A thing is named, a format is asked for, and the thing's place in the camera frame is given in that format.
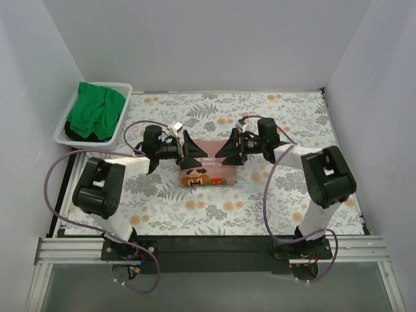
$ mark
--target glass panel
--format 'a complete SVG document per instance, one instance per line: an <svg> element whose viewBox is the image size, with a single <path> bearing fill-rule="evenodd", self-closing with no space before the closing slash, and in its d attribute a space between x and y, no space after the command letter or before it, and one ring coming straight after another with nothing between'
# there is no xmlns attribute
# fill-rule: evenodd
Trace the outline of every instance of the glass panel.
<svg viewBox="0 0 416 312"><path fill-rule="evenodd" d="M133 283L149 287L154 277L139 275ZM111 265L53 266L42 311L133 310L392 311L377 263L336 263L309 286L268 272L169 273L150 295L113 282Z"/></svg>

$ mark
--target black bracket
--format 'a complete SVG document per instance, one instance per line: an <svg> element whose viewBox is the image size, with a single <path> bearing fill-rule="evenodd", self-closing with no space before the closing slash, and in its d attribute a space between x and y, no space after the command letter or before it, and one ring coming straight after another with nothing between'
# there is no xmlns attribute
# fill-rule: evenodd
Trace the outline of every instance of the black bracket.
<svg viewBox="0 0 416 312"><path fill-rule="evenodd" d="M157 240L134 240L133 243L149 250L153 250L152 254L155 255L157 258L157 254L159 252L159 243ZM121 250L120 248L124 248L127 246L129 250L127 253L124 252L124 250ZM130 247L126 244L118 244L116 242L112 242L109 239L106 239L103 243L103 249L101 250L101 260L102 261L139 261L141 260L141 255L147 256L146 261L153 261L153 259L146 254L145 252L138 251L136 253L136 250L133 247Z"/></svg>
<svg viewBox="0 0 416 312"><path fill-rule="evenodd" d="M303 155L301 159L309 195L324 209L345 202L357 190L356 180L337 146Z"/></svg>
<svg viewBox="0 0 416 312"><path fill-rule="evenodd" d="M125 166L89 158L72 196L72 202L84 213L94 213L103 219L112 216L120 202Z"/></svg>
<svg viewBox="0 0 416 312"><path fill-rule="evenodd" d="M305 246L305 244L300 243L279 244L276 241L274 241L274 258L276 260L303 259L302 255L313 255L314 258L316 258L317 254L319 254L319 259L332 259L330 242L327 238L323 237L320 239L320 242L318 244L311 244L309 246Z"/></svg>
<svg viewBox="0 0 416 312"><path fill-rule="evenodd" d="M262 153L263 157L274 164L274 150L286 142L280 141L278 127L273 118L260 118L257 121L259 135L249 131L240 133L237 128L233 128L228 141L215 155L223 158L223 165L242 166L247 161L248 154Z"/></svg>
<svg viewBox="0 0 416 312"><path fill-rule="evenodd" d="M201 167L202 164L194 158L208 157L208 154L195 144L190 138L187 130L183 131L183 140L183 160L181 162L181 170Z"/></svg>

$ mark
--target table surface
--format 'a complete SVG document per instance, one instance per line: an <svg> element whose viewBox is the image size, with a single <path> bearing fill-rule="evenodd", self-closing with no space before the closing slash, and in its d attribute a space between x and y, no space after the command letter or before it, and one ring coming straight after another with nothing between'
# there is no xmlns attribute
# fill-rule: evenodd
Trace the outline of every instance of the table surface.
<svg viewBox="0 0 416 312"><path fill-rule="evenodd" d="M335 145L328 111L318 92L282 94L140 94L133 95L124 128L137 120L165 124L181 121L191 138L223 140L244 115L273 117L278 125L302 146L323 148ZM249 120L257 132L257 121ZM147 124L129 130L135 145ZM120 138L117 151L130 153ZM94 221L71 203L73 188L87 158L79 155L65 195L62 212L85 224ZM101 158L113 158L99 155ZM266 235L262 197L272 165L261 155L251 155L237 168L237 184L224 187L179 185L174 161L161 161L150 175L125 181L119 209L139 235ZM309 205L303 172L287 166L275 171L268 193L268 219L273 232L292 235ZM94 231L64 225L65 235L89 235ZM363 234L355 196L335 212L328 228L341 235Z"/></svg>

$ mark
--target metal frame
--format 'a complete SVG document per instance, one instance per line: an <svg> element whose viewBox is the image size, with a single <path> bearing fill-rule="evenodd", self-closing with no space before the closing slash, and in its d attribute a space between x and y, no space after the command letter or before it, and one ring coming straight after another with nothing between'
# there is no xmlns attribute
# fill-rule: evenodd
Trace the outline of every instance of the metal frame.
<svg viewBox="0 0 416 312"><path fill-rule="evenodd" d="M335 247L333 237L328 237L331 248ZM378 263L387 295L394 312L405 311L389 256L381 236L345 235L340 236L336 262ZM122 264L125 261L102 261L101 251L104 240L94 238L40 239L35 259L35 271L26 311L41 311L54 264ZM290 263L301 260L291 259Z"/></svg>
<svg viewBox="0 0 416 312"><path fill-rule="evenodd" d="M72 193L75 189L75 186L78 182L78 179L81 175L81 171L83 170L83 167L81 166L84 160L85 154L77 154L75 161L72 166L72 173L70 176L70 179L68 181L68 185L66 187L64 200L62 202L62 205L60 207L60 215L69 217L69 209L72 205L68 204L68 202L72 201ZM58 219L57 223L55 225L55 229L53 231L53 236L58 237L58 231L62 227L62 220Z"/></svg>
<svg viewBox="0 0 416 312"><path fill-rule="evenodd" d="M331 248L335 248L333 237L327 237ZM381 236L346 235L340 236L336 262L384 262L389 261L387 250ZM101 249L104 240L96 238L40 239L36 252L36 264L107 264L102 261ZM304 260L291 259L290 263L302 263Z"/></svg>

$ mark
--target cartoon character print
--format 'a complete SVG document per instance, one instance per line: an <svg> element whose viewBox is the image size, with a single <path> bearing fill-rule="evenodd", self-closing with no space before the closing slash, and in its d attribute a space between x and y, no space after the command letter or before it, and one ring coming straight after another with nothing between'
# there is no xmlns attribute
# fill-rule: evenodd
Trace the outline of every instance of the cartoon character print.
<svg viewBox="0 0 416 312"><path fill-rule="evenodd" d="M181 184L184 187L199 187L203 185L226 185L227 179L215 177L211 179L204 168L193 168L186 171L186 177L182 178Z"/></svg>

